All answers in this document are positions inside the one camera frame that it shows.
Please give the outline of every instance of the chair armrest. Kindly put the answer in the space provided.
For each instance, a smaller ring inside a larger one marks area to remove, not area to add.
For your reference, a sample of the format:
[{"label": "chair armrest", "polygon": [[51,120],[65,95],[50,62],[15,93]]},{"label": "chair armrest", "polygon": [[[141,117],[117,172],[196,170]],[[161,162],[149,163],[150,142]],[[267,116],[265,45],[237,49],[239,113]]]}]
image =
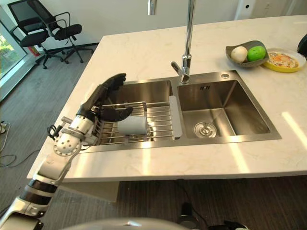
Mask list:
[{"label": "chair armrest", "polygon": [[18,42],[20,43],[20,39],[14,34],[14,31],[18,28],[19,26],[14,26],[11,30],[10,30],[10,34],[12,35],[12,37]]},{"label": "chair armrest", "polygon": [[64,12],[64,13],[59,13],[59,14],[57,14],[57,15],[54,15],[54,17],[56,18],[57,16],[60,16],[60,15],[62,15],[62,14],[68,14],[68,16],[69,16],[69,26],[71,25],[71,14],[69,13],[69,12]]},{"label": "chair armrest", "polygon": [[66,21],[65,21],[64,19],[55,20],[55,21],[53,21],[53,22],[50,22],[50,23],[47,23],[47,24],[46,24],[46,27],[47,27],[47,29],[48,29],[49,36],[51,36],[51,37],[54,37],[54,36],[55,36],[55,35],[52,33],[52,31],[50,30],[49,25],[52,24],[52,23],[57,23],[57,22],[61,22],[61,21],[64,21],[64,23],[65,23],[65,29],[66,29],[66,28],[67,28],[67,23],[66,23]]}]

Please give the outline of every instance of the gray bowl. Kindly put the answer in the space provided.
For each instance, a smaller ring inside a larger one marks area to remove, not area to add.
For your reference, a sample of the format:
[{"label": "gray bowl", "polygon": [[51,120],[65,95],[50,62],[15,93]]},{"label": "gray bowl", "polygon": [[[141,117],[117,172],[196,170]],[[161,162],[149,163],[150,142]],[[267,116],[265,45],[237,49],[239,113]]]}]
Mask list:
[{"label": "gray bowl", "polygon": [[[230,54],[231,54],[231,51],[234,49],[234,48],[237,48],[238,46],[243,46],[245,47],[247,50],[249,50],[250,48],[254,47],[254,46],[262,46],[264,49],[265,49],[265,56],[264,56],[264,59],[261,59],[261,60],[258,60],[258,61],[250,61],[250,62],[237,62],[235,60],[233,60],[231,57],[230,57]],[[237,66],[240,66],[240,67],[244,67],[244,68],[253,68],[253,67],[257,67],[257,66],[260,66],[262,65],[264,62],[266,62],[267,60],[269,60],[269,55],[268,55],[268,52],[267,52],[267,49],[266,47],[264,46],[264,44],[260,41],[250,41],[250,42],[245,42],[245,43],[242,43],[240,45],[237,45],[237,46],[226,46],[226,56],[228,57],[228,59],[236,64]]]}]

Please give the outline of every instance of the green apple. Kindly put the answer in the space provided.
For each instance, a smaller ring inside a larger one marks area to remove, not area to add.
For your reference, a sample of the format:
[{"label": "green apple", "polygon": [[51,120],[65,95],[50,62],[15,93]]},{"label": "green apple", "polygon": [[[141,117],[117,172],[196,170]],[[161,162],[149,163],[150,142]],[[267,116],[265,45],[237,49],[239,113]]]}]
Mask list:
[{"label": "green apple", "polygon": [[265,48],[262,46],[255,46],[248,50],[248,61],[258,61],[265,56]]}]

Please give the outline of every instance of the faucet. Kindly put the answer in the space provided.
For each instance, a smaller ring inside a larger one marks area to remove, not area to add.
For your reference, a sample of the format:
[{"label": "faucet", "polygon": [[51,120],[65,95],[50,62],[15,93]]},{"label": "faucet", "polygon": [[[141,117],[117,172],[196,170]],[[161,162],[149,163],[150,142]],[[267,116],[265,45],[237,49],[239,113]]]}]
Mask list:
[{"label": "faucet", "polygon": [[[148,15],[155,15],[156,5],[157,5],[157,0],[148,0]],[[192,58],[190,49],[192,42],[194,8],[195,8],[195,0],[189,0],[186,49],[184,54],[182,55],[182,68],[180,68],[176,62],[174,61],[171,62],[171,66],[180,76],[180,82],[182,84],[187,84],[190,79],[190,66]]]}]

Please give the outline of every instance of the kitchen island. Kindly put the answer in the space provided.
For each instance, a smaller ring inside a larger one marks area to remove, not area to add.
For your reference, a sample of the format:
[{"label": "kitchen island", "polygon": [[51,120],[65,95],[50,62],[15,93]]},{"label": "kitchen island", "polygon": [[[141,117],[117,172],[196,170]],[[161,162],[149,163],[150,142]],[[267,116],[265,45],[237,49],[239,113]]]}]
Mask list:
[{"label": "kitchen island", "polygon": [[[279,73],[263,66],[242,69],[225,55],[226,46],[259,40],[267,48],[296,51],[306,34],[307,15],[195,25],[191,75],[236,70],[282,139],[81,153],[62,188],[115,201],[119,181],[219,179],[303,175],[307,173],[307,66]],[[109,77],[125,72],[127,81],[176,76],[185,27],[104,36],[62,109],[74,118],[80,104]],[[27,178],[53,148],[47,138]]]}]

